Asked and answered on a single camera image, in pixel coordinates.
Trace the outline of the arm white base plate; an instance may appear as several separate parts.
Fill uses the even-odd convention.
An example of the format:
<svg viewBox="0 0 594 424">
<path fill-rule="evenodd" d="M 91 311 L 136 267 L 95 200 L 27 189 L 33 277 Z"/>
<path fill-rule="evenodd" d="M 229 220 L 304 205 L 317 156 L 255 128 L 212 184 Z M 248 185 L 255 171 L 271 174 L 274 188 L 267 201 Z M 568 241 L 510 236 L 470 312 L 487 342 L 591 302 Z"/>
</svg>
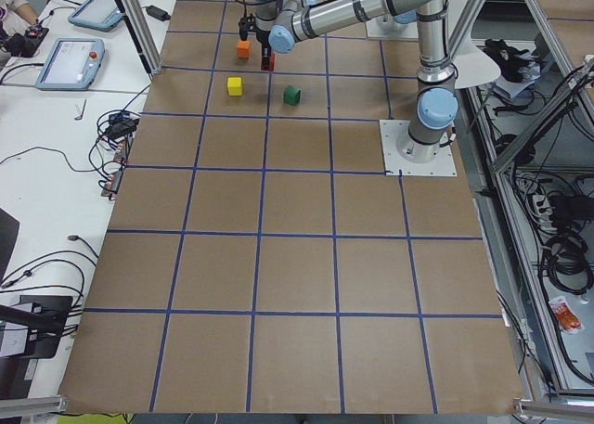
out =
<svg viewBox="0 0 594 424">
<path fill-rule="evenodd" d="M 379 120 L 384 171 L 389 176 L 456 177 L 458 175 L 446 133 L 434 145 L 416 143 L 409 120 Z"/>
<path fill-rule="evenodd" d="M 417 42 L 419 40 L 417 23 L 402 24 L 392 17 L 388 19 L 377 17 L 366 22 L 367 38 L 372 40 L 388 40 Z"/>
</svg>

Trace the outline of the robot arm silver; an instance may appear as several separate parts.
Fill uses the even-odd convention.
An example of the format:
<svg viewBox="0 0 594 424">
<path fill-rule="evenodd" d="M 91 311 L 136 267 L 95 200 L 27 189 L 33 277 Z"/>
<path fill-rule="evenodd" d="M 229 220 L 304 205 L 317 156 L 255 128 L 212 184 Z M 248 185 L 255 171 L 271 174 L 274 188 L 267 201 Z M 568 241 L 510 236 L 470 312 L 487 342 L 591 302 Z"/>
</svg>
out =
<svg viewBox="0 0 594 424">
<path fill-rule="evenodd" d="M 396 147 L 407 161 L 428 163 L 446 147 L 444 132 L 458 112 L 454 58 L 471 31 L 485 0 L 467 0 L 453 30 L 448 28 L 451 0 L 251 0 L 239 20 L 239 37 L 254 33 L 261 45 L 261 68 L 269 71 L 275 54 L 340 29 L 388 17 L 417 27 L 419 68 L 416 115 L 398 136 Z"/>
<path fill-rule="evenodd" d="M 378 18 L 378 25 L 385 32 L 402 32 L 416 21 L 416 11 L 411 10 L 395 16 L 386 14 Z"/>
</svg>

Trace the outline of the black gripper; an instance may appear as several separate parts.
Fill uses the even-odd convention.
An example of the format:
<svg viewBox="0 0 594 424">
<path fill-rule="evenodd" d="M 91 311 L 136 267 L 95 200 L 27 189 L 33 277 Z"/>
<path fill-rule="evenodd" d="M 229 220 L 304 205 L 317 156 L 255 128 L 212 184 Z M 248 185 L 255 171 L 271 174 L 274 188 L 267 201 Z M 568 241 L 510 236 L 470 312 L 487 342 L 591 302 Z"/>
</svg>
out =
<svg viewBox="0 0 594 424">
<path fill-rule="evenodd" d="M 256 39 L 261 44 L 261 70 L 269 71 L 271 50 L 268 37 L 272 29 L 272 14 L 264 10 L 256 10 L 252 15 L 252 25 L 256 33 Z"/>
</svg>

